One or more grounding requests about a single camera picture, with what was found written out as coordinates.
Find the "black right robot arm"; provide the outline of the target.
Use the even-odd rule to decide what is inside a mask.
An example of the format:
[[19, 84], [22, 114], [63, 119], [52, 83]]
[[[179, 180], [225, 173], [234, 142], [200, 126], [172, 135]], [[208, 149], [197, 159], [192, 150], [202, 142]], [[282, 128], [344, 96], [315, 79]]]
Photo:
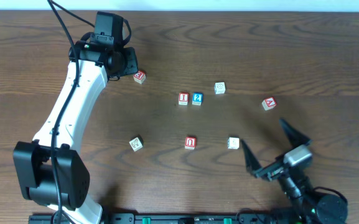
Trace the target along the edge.
[[268, 182], [279, 182], [291, 206], [271, 211], [261, 223], [345, 223], [348, 200], [340, 192], [313, 187], [304, 169], [312, 163], [309, 150], [311, 139], [293, 128], [286, 120], [279, 120], [292, 149], [277, 156], [275, 161], [262, 167], [244, 140], [241, 146], [245, 155], [246, 170], [253, 177]]

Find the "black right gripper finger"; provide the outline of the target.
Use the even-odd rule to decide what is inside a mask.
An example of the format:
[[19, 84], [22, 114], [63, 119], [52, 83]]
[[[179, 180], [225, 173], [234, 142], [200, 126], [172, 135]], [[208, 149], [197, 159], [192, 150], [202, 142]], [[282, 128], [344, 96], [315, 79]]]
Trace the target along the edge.
[[309, 137], [293, 128], [285, 119], [281, 118], [279, 122], [293, 149], [301, 145], [309, 146], [311, 144], [312, 140]]
[[262, 166], [257, 160], [257, 158], [252, 153], [251, 149], [248, 147], [245, 140], [241, 140], [241, 145], [245, 155], [245, 165], [246, 170], [254, 177], [260, 177], [259, 172], [262, 170]]

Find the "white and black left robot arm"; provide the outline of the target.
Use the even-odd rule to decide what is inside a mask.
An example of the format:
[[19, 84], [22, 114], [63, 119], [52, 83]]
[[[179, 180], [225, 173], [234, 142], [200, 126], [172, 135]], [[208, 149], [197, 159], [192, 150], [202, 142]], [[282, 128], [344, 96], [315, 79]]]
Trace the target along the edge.
[[100, 223], [103, 209], [89, 195], [90, 173], [80, 158], [83, 133], [99, 94], [110, 78], [138, 72], [132, 47], [83, 40], [69, 51], [62, 91], [31, 142], [13, 151], [22, 196], [54, 210], [72, 223]]

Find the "blue number 2 block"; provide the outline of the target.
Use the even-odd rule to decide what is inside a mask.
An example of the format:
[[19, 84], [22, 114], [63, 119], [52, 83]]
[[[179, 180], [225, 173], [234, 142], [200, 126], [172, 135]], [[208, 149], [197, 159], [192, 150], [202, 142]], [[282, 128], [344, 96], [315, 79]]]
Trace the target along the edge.
[[203, 94], [202, 93], [194, 93], [192, 96], [192, 104], [200, 106], [203, 101]]

